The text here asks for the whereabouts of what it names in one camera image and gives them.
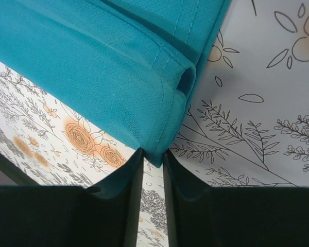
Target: dark table edge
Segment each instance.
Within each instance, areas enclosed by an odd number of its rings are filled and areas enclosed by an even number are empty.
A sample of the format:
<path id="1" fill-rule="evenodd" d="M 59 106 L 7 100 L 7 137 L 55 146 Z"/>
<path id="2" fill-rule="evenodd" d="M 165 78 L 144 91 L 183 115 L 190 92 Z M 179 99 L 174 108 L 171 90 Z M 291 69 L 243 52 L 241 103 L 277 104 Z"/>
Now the dark table edge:
<path id="1" fill-rule="evenodd" d="M 36 181 L 22 172 L 16 165 L 0 154 L 0 171 L 17 185 L 39 185 Z"/>

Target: folded cloth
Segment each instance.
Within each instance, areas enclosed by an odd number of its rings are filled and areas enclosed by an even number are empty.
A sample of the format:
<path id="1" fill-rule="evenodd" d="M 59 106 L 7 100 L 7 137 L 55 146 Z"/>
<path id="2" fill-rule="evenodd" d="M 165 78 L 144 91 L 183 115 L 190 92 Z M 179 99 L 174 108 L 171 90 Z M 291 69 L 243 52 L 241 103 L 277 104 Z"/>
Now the folded cloth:
<path id="1" fill-rule="evenodd" d="M 3 0 L 0 60 L 160 166 L 230 0 Z"/>

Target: floral tablecloth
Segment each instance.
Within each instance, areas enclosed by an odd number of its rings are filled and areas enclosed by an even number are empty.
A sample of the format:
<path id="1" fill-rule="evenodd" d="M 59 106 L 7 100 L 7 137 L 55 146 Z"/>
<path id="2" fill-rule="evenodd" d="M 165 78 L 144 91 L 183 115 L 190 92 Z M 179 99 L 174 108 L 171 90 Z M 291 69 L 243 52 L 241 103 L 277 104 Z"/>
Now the floral tablecloth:
<path id="1" fill-rule="evenodd" d="M 309 186 L 309 0 L 232 2 L 171 150 L 213 186 Z M 40 184 L 88 187 L 134 150 L 0 62 L 0 152 Z M 147 161 L 138 246 L 168 246 Z"/>

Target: turquoise fabric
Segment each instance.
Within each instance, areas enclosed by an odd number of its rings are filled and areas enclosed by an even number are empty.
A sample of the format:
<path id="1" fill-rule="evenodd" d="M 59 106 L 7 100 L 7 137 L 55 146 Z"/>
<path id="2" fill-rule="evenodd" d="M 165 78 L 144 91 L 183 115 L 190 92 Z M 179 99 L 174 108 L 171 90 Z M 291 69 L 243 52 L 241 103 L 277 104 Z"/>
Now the turquoise fabric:
<path id="1" fill-rule="evenodd" d="M 0 60 L 156 165 L 230 0 L 1 0 Z"/>

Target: teal cloth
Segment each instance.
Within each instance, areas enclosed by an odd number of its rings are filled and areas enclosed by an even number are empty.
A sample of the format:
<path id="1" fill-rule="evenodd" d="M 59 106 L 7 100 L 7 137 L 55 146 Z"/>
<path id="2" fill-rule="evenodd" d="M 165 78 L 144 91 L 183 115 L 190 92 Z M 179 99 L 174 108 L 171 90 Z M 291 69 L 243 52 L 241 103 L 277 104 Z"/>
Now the teal cloth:
<path id="1" fill-rule="evenodd" d="M 155 165 L 230 0 L 1 0 L 0 60 Z"/>

